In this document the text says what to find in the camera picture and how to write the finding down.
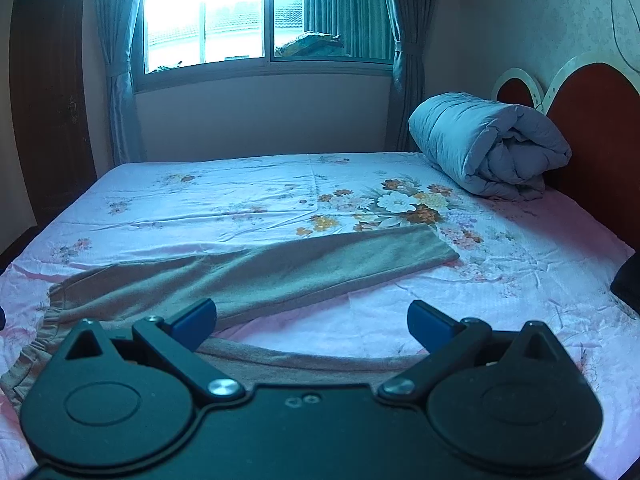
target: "window frame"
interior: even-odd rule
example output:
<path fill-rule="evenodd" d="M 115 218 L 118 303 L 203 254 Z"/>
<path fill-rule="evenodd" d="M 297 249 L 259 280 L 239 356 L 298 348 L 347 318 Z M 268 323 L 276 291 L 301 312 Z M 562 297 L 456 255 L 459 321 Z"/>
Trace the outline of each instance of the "window frame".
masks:
<path fill-rule="evenodd" d="M 162 72 L 145 73 L 145 1 L 140 0 L 131 45 L 131 74 L 134 91 L 147 92 L 187 84 L 236 77 L 282 74 L 351 74 L 391 76 L 393 61 L 340 57 L 281 58 L 274 55 L 273 0 L 264 0 L 265 55 L 201 63 Z"/>

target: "bed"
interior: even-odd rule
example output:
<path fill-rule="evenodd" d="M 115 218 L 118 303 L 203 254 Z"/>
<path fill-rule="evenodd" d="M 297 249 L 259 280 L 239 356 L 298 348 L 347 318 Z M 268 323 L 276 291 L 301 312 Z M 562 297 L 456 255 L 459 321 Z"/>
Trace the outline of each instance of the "bed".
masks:
<path fill-rule="evenodd" d="M 640 124 L 640 82 L 614 60 L 602 59 L 569 62 L 538 105 L 530 88 L 539 86 L 529 75 L 511 72 L 498 86 L 498 99 L 526 99 L 547 113 L 574 150 L 569 166 L 550 176 L 556 189 L 540 200 L 471 196 L 420 153 L 116 168 L 0 276 L 7 316 L 0 372 L 25 345 L 37 344 L 50 286 L 83 270 L 426 224 L 459 260 L 215 336 L 281 352 L 379 358 L 423 352 L 406 328 L 407 306 L 416 298 L 453 318 L 480 317 L 496 330 L 543 320 L 604 407 L 589 464 L 603 478 L 619 478 L 640 455 L 640 320 L 609 284 L 640 246 L 633 172 L 640 141 L 632 134 Z M 384 198 L 391 194 L 394 200 Z M 34 461 L 11 403 L 6 397 L 0 402 L 0 475 L 18 479 Z"/>

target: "floral bedsheet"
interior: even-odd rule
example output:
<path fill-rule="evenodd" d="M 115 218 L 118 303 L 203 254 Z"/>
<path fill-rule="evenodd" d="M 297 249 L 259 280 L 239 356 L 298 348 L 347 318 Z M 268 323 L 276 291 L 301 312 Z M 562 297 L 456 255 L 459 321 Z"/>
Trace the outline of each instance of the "floral bedsheet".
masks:
<path fill-rule="evenodd" d="M 640 352 L 640 332 L 638 316 L 609 292 L 609 283 L 632 251 L 558 192 L 523 203 L 478 198 L 419 153 L 116 168 L 0 276 L 8 323 L 0 372 L 34 339 L 49 287 L 82 270 L 409 224 L 434 229 L 460 259 L 225 336 L 286 351 L 377 357 L 420 350 L 406 330 L 406 307 L 415 298 L 456 319 L 480 317 L 496 330 L 544 320 L 604 405 L 606 424 L 593 457 L 601 475 L 617 478 L 637 457 L 624 442 L 637 441 L 632 431 L 640 435 L 640 365 L 626 356 Z M 7 409 L 3 402 L 2 412 Z M 19 439 L 13 445 L 24 450 Z M 0 446 L 0 458 L 14 452 Z M 8 478 L 23 473 L 14 469 Z"/>

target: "blue gripper pad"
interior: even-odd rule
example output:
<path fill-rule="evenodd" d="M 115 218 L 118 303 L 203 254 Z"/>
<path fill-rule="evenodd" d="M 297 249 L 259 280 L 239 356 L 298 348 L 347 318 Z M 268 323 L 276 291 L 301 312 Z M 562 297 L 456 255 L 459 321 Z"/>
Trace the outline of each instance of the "blue gripper pad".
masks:
<path fill-rule="evenodd" d="M 465 327 L 421 300 L 412 301 L 409 305 L 406 324 L 409 333 L 429 353 L 442 348 Z"/>
<path fill-rule="evenodd" d="M 216 328 L 216 304 L 206 299 L 192 304 L 165 323 L 168 334 L 185 348 L 195 352 Z"/>

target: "wooden door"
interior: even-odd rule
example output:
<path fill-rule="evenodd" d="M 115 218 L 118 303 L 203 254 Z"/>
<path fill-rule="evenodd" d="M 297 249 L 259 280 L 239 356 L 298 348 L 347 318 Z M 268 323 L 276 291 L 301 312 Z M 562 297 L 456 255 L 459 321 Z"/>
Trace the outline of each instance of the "wooden door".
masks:
<path fill-rule="evenodd" d="M 96 180 L 82 82 L 84 0 L 14 0 L 9 81 L 24 183 L 44 227 Z"/>

